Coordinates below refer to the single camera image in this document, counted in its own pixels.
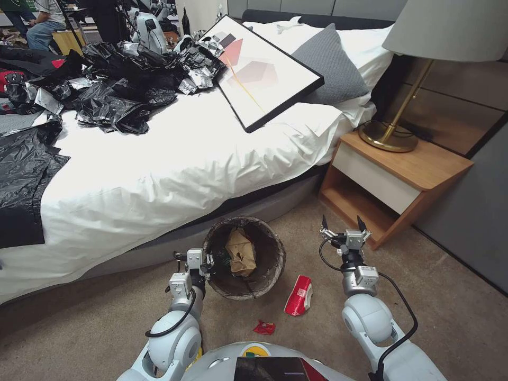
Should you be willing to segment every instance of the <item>framed picture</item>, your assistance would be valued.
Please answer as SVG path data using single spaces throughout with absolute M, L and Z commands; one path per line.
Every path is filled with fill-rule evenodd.
M 319 73 L 229 16 L 203 38 L 216 36 L 227 68 L 219 87 L 247 132 L 255 131 L 324 84 Z

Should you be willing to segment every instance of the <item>lamp shade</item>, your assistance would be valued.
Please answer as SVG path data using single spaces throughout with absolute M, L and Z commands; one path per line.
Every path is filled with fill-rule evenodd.
M 508 47 L 508 0 L 408 0 L 383 48 L 449 61 L 495 61 Z

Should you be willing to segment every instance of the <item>nightstand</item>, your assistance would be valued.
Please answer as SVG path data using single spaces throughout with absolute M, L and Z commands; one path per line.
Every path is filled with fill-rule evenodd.
M 343 135 L 319 198 L 352 227 L 359 215 L 375 250 L 413 223 L 473 162 L 420 140 L 406 153 L 387 152 Z

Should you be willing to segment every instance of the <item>gray pillow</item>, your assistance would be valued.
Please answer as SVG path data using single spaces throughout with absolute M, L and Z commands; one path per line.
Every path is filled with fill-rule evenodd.
M 369 92 L 355 64 L 342 49 L 335 24 L 328 25 L 292 55 L 324 77 L 324 85 L 304 102 L 335 105 Z

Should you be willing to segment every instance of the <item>carpet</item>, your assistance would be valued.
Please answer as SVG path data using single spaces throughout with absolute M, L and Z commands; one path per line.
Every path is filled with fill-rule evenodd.
M 235 341 L 269 341 L 351 378 L 368 379 L 367 358 L 341 318 L 346 300 L 341 275 L 317 253 L 323 213 L 333 231 L 346 228 L 314 195 L 270 222 L 285 245 L 287 261 L 265 296 L 235 302 L 207 287 L 201 320 L 205 351 Z M 411 340 L 448 380 L 508 379 L 502 366 L 508 352 L 508 304 L 502 294 L 411 228 L 377 251 L 367 247 L 365 254 L 367 264 L 402 289 L 420 324 Z M 331 248 L 325 255 L 336 260 Z M 170 262 L 88 279 L 0 307 L 0 378 L 115 380 L 143 348 L 144 332 L 166 312 L 164 289 L 175 270 Z M 298 274 L 312 278 L 314 295 L 311 308 L 296 318 L 283 308 Z M 407 332 L 411 317 L 396 291 L 380 280 L 378 292 Z M 275 333 L 253 332 L 258 319 L 275 323 Z

